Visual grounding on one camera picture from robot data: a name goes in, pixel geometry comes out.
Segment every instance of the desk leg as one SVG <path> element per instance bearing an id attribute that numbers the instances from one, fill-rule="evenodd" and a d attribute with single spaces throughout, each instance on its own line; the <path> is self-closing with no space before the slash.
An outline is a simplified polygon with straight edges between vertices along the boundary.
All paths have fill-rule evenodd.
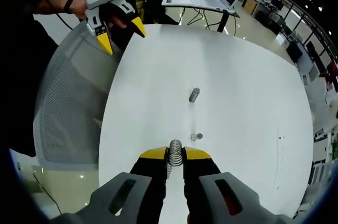
<path id="1" fill-rule="evenodd" d="M 220 22 L 220 24 L 218 25 L 218 28 L 217 28 L 218 32 L 221 32 L 221 33 L 223 32 L 224 27 L 226 26 L 228 19 L 229 19 L 229 13 L 224 12 L 223 15 L 222 15 L 221 22 Z"/>

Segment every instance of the mesh chair back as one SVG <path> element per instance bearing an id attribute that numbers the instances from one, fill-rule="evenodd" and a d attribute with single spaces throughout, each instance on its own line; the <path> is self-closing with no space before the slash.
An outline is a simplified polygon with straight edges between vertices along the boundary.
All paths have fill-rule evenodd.
<path id="1" fill-rule="evenodd" d="M 98 168 L 101 122 L 121 51 L 109 56 L 80 23 L 53 55 L 35 104 L 36 155 L 50 170 Z"/>

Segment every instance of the person's arm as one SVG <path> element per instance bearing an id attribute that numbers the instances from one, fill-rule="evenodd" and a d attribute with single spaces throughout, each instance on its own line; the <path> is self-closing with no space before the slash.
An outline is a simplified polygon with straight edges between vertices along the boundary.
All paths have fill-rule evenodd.
<path id="1" fill-rule="evenodd" d="M 64 13 L 64 5 L 67 0 L 40 0 L 34 14 L 55 14 Z"/>
<path id="2" fill-rule="evenodd" d="M 55 14 L 65 13 L 64 6 L 68 0 L 40 0 L 37 4 L 34 14 Z M 80 19 L 85 19 L 87 6 L 85 0 L 73 0 L 69 11 Z"/>

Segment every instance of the white round table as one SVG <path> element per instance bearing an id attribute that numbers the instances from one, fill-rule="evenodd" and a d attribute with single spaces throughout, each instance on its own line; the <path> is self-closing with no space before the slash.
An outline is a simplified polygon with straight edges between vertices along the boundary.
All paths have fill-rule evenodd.
<path id="1" fill-rule="evenodd" d="M 192 104 L 194 87 L 201 92 Z M 203 138 L 192 142 L 192 133 Z M 292 217 L 299 207 L 312 163 L 311 112 L 296 68 L 270 51 L 191 26 L 147 25 L 146 38 L 134 35 L 105 109 L 100 185 L 173 139 L 209 153 L 271 212 Z M 183 186 L 176 167 L 160 223 L 186 223 Z"/>

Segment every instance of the wristwatch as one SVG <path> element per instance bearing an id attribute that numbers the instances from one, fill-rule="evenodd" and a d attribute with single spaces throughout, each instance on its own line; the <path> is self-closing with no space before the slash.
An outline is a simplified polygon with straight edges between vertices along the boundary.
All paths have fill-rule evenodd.
<path id="1" fill-rule="evenodd" d="M 67 14 L 72 14 L 72 12 L 69 10 L 70 5 L 73 3 L 73 0 L 67 0 L 67 2 L 64 5 L 64 12 Z"/>

